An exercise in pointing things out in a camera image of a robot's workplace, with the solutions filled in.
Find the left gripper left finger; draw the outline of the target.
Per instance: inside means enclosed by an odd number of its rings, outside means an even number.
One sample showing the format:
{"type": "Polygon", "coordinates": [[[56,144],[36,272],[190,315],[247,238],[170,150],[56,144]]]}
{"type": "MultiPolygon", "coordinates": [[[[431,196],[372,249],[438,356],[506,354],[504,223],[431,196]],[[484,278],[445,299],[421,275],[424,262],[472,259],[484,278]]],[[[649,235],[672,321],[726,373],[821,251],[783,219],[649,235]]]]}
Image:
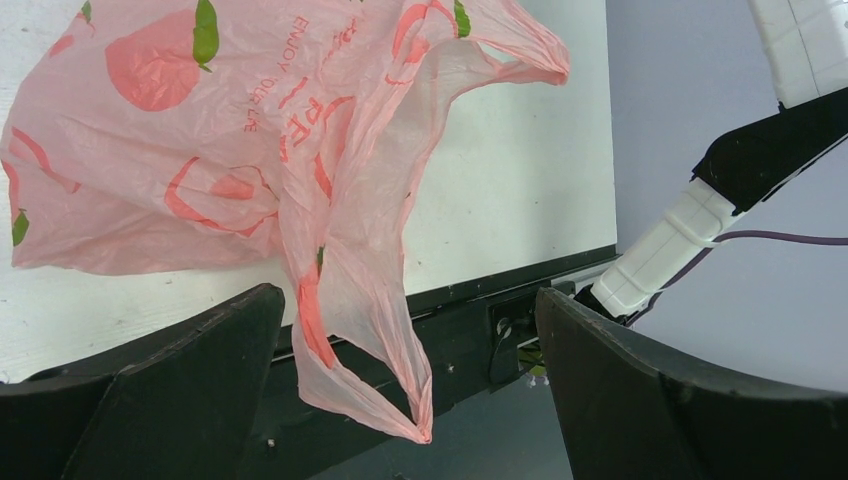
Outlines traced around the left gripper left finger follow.
{"type": "Polygon", "coordinates": [[[5,479],[231,479],[285,309],[270,284],[1,388],[5,479]]]}

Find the pink plastic bag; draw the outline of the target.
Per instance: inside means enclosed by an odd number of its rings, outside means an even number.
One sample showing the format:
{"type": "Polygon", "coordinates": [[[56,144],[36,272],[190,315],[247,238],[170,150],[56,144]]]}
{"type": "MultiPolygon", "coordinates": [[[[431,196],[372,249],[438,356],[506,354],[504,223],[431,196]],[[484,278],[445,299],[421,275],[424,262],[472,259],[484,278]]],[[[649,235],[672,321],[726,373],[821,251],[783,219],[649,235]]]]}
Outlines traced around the pink plastic bag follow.
{"type": "Polygon", "coordinates": [[[1,130],[10,262],[99,275],[276,260],[307,404],[417,444],[433,373],[403,230],[463,94],[568,80],[516,1],[77,1],[1,130]]]}

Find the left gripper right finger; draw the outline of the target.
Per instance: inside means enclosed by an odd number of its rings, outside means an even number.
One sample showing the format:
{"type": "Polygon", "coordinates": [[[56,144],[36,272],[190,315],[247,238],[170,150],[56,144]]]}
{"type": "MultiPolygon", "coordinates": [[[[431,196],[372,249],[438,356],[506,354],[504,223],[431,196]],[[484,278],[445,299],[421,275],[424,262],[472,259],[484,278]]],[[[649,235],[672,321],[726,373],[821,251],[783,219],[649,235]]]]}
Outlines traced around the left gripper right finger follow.
{"type": "Polygon", "coordinates": [[[577,479],[843,479],[847,397],[718,366],[553,289],[535,318],[577,479]]]}

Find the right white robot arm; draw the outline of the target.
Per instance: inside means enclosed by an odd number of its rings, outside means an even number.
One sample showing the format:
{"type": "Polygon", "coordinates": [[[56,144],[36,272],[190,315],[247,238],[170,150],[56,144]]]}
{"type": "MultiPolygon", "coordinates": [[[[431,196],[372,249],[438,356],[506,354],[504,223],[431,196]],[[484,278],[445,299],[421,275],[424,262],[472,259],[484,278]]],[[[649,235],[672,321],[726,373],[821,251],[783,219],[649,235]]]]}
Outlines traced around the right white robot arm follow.
{"type": "Polygon", "coordinates": [[[847,4],[751,1],[777,114],[712,142],[663,217],[576,301],[629,327],[722,243],[759,238],[844,246],[844,237],[733,230],[755,206],[847,140],[847,4]]]}

